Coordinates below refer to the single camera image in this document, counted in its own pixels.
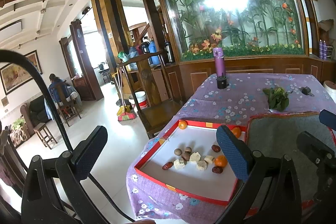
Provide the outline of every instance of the framed painting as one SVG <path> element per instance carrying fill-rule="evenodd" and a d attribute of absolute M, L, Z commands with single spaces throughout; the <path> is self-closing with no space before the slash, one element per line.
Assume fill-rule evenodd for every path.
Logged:
<path fill-rule="evenodd" d="M 42 74 L 41 65 L 37 56 L 37 51 L 30 52 L 25 55 L 36 67 L 36 69 Z M 0 76 L 5 94 L 8 95 L 13 90 L 21 87 L 25 83 L 29 82 L 32 77 L 22 67 L 16 64 L 7 64 L 0 69 Z"/>

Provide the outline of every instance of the orange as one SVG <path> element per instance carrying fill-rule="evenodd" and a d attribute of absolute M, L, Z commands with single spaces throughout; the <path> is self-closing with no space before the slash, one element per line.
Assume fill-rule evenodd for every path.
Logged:
<path fill-rule="evenodd" d="M 242 134 L 242 130 L 239 127 L 235 127 L 233 130 L 231 130 L 231 132 L 236 136 L 236 138 L 239 138 Z"/>
<path fill-rule="evenodd" d="M 224 155 L 218 156 L 215 161 L 214 164 L 216 166 L 220 166 L 220 167 L 225 167 L 227 165 L 227 159 L 225 158 Z"/>
<path fill-rule="evenodd" d="M 187 125 L 188 125 L 187 122 L 183 121 L 183 120 L 179 121 L 179 123 L 178 123 L 178 126 L 179 126 L 180 129 L 186 129 Z"/>

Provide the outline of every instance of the wooden stool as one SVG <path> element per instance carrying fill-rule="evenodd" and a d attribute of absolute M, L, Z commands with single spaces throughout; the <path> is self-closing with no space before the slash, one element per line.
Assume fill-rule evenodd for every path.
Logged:
<path fill-rule="evenodd" d="M 44 130 L 44 132 L 46 133 L 46 136 L 43 136 L 41 133 L 41 130 Z M 37 136 L 39 136 L 41 142 L 44 144 L 45 147 L 50 147 L 50 145 L 48 144 L 48 142 L 52 142 L 54 141 L 55 143 L 57 143 L 57 141 L 55 140 L 55 138 L 53 137 L 53 135 L 51 134 L 51 132 L 49 131 L 49 129 L 47 128 L 47 125 L 44 122 L 39 123 L 35 128 L 34 131 L 36 132 Z"/>

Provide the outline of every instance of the tiled floor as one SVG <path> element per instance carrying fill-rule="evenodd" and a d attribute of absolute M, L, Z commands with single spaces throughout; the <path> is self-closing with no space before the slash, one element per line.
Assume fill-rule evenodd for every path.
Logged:
<path fill-rule="evenodd" d="M 83 102 L 82 119 L 79 117 L 74 118 L 70 121 L 70 127 L 65 125 L 65 128 L 71 145 L 74 148 L 80 141 L 85 140 L 97 125 L 107 128 L 109 134 L 107 144 L 93 167 L 91 174 L 105 188 L 120 209 L 134 218 L 126 191 L 125 177 L 129 165 L 141 153 L 148 138 L 139 118 L 129 121 L 127 125 L 123 126 L 117 121 L 116 113 L 119 107 L 115 104 L 118 100 L 115 86 L 106 84 L 101 88 L 105 98 L 99 102 Z M 43 159 L 49 159 L 58 157 L 66 150 L 56 123 L 51 121 L 47 126 L 58 141 L 58 144 L 51 143 L 51 146 L 53 146 L 52 150 L 50 150 L 43 146 L 35 134 L 29 141 L 23 143 L 17 149 L 27 166 L 35 155 L 40 155 Z M 122 224 L 129 222 L 115 211 L 89 179 L 81 183 L 97 208 L 111 223 Z M 56 185 L 61 198 L 64 201 L 68 201 L 59 180 L 56 180 Z M 156 221 L 158 224 L 170 222 L 176 224 L 185 223 L 179 220 Z"/>

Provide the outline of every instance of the chair backrest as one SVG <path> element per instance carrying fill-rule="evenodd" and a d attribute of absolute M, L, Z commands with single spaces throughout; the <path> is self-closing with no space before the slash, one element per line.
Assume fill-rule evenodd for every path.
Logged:
<path fill-rule="evenodd" d="M 61 99 L 61 102 L 63 105 L 60 104 L 60 102 L 57 102 L 59 108 L 65 108 L 68 106 L 73 106 L 73 100 L 70 100 L 69 102 L 67 101 L 67 97 L 64 92 L 63 89 L 65 88 L 66 90 L 68 90 L 67 85 L 65 84 L 65 82 L 59 82 L 55 85 L 54 87 L 57 90 L 58 96 Z"/>
<path fill-rule="evenodd" d="M 154 76 L 153 76 L 153 73 L 152 73 L 152 69 L 151 69 L 151 67 L 149 66 L 149 63 L 148 63 L 148 58 L 150 58 L 152 56 L 158 56 L 160 64 L 161 64 L 161 71 L 162 71 L 162 74 L 163 74 L 163 79 L 164 79 L 165 85 L 166 85 L 167 90 L 168 90 L 168 96 L 169 96 L 170 99 L 173 98 L 170 81 L 168 79 L 168 76 L 167 76 L 167 73 L 166 73 L 166 67 L 165 67 L 164 62 L 162 60 L 161 54 L 162 54 L 162 50 L 158 51 L 158 52 L 154 52 L 154 53 L 141 54 L 139 56 L 136 56 L 136 57 L 133 57 L 133 58 L 129 59 L 127 62 L 118 64 L 118 66 L 123 67 L 124 71 L 126 72 L 126 79 L 128 81 L 132 96 L 135 100 L 135 104 L 136 104 L 137 109 L 139 111 L 141 111 L 141 110 L 140 110 L 140 107 L 138 106 L 138 101 L 137 101 L 137 98 L 135 96 L 135 92 L 133 90 L 133 87 L 130 84 L 129 76 L 128 76 L 128 73 L 127 73 L 127 70 L 126 70 L 126 66 L 130 63 L 136 63 L 138 71 L 139 71 L 140 81 L 142 83 L 142 87 L 143 87 L 144 91 L 146 92 L 146 96 L 147 96 L 147 99 L 148 99 L 149 106 L 158 105 L 162 101 L 161 101 L 159 89 L 158 89 L 158 87 L 155 83 L 155 79 L 154 79 Z"/>

